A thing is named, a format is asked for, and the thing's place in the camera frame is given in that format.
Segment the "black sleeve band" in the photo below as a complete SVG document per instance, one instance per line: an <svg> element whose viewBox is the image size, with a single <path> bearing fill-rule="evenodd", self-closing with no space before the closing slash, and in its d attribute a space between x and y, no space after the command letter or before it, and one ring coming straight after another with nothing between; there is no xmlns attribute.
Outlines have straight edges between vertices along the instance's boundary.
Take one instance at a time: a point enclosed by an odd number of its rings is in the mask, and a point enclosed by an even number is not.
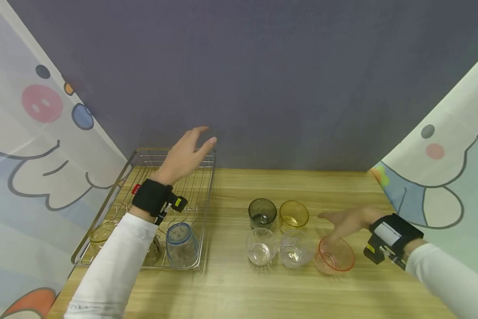
<svg viewBox="0 0 478 319"><path fill-rule="evenodd" d="M146 179L132 199L132 204L157 217L171 194L173 187Z"/></svg>
<svg viewBox="0 0 478 319"><path fill-rule="evenodd" d="M397 214L380 218L369 227L369 231L379 236L399 257L404 255L409 242L423 238L423 232Z"/></svg>

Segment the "wrist-mounted device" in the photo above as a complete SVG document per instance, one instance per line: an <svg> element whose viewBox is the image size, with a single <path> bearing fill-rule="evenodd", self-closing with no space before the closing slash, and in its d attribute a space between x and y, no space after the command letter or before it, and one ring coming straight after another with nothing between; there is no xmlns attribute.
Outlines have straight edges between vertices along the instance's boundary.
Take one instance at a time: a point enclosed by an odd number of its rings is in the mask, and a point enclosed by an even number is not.
<svg viewBox="0 0 478 319"><path fill-rule="evenodd" d="M172 190L171 185L163 185L146 179L137 189L132 204L149 212L152 217L157 217L154 224L160 225L170 207L175 211L182 212L187 205L187 199L176 196L171 192Z"/></svg>
<svg viewBox="0 0 478 319"><path fill-rule="evenodd" d="M402 269L406 266L404 247L414 239L423 238L423 232L396 214L380 218L369 227L369 231L372 237L363 254L376 265L388 256Z"/></svg>

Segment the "hand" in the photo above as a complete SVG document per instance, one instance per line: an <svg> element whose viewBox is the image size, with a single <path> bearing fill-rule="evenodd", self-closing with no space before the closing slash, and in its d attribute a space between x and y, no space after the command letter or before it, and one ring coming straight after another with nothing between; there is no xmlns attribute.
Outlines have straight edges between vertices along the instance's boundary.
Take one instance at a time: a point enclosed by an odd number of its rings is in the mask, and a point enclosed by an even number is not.
<svg viewBox="0 0 478 319"><path fill-rule="evenodd" d="M201 126L187 131L168 152L161 167L149 178L164 185L173 185L195 171L218 141L216 137L211 137L195 152L200 134L208 129L209 127Z"/></svg>
<svg viewBox="0 0 478 319"><path fill-rule="evenodd" d="M334 231L329 236L329 242L333 242L363 228L368 229L371 224L386 215L387 213L380 209L359 207L339 212L323 212L319 214L319 218L325 218L334 224Z"/></svg>

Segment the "dish rack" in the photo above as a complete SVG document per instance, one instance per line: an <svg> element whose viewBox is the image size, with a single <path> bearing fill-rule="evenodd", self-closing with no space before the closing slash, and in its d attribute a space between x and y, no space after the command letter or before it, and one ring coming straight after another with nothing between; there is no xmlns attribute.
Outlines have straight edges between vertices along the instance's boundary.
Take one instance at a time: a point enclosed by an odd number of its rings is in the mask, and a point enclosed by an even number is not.
<svg viewBox="0 0 478 319"><path fill-rule="evenodd" d="M117 224L121 220L122 216L132 207L131 202L134 197L132 191L135 186L142 184L152 172L161 167L168 155L168 151L168 148L138 148L132 153L117 181L111 187L108 197L106 197L100 211L95 216L90 229L88 229L88 232L72 254L71 262L74 265L91 265L96 255L93 249L90 248L89 237L92 231L100 225ZM205 157L193 174L173 185L173 193L177 196L185 197L188 200L188 204L184 211L180 213L171 208L169 209L156 235L161 244L162 256L155 262L145 259L143 268L193 269L200 266L206 211L209 206L214 178L215 158L215 152L212 151ZM184 268L170 266L166 256L166 231L170 226L178 222L185 222L190 225L193 232L198 236L198 258L193 265Z"/></svg>

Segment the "left hand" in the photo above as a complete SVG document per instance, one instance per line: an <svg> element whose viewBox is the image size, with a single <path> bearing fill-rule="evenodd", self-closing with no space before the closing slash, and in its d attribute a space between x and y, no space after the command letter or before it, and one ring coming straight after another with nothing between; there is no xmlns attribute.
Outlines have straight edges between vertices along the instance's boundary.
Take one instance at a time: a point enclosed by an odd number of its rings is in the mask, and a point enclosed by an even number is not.
<svg viewBox="0 0 478 319"><path fill-rule="evenodd" d="M173 185L179 179L194 172L218 141L218 138L211 137L198 151L195 151L198 138L202 132L208 129L209 127L201 126L186 131L184 136L168 152L168 156L166 156L161 167L153 172L149 178L164 185Z"/></svg>

